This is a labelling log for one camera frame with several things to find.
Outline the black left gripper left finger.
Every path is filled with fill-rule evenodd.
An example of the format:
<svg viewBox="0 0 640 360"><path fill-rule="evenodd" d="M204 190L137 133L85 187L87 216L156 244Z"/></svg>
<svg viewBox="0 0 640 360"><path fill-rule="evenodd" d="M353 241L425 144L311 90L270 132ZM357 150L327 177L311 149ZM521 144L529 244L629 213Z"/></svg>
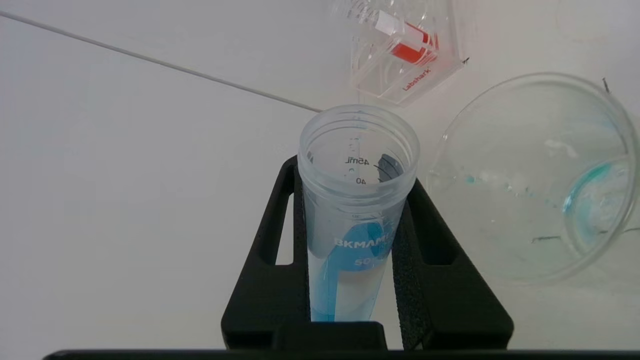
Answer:
<svg viewBox="0 0 640 360"><path fill-rule="evenodd" d="M275 260L288 201L293 203L293 260ZM283 325L310 322L306 210L297 157L279 169L242 271L221 318L228 350L269 349Z"/></svg>

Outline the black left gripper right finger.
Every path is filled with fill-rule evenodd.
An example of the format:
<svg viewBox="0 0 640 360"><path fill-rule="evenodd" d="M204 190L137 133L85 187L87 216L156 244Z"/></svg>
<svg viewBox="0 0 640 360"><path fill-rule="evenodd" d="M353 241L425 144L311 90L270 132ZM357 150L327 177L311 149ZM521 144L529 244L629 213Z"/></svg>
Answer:
<svg viewBox="0 0 640 360"><path fill-rule="evenodd" d="M425 187L407 195L391 249L404 350L505 350L514 321Z"/></svg>

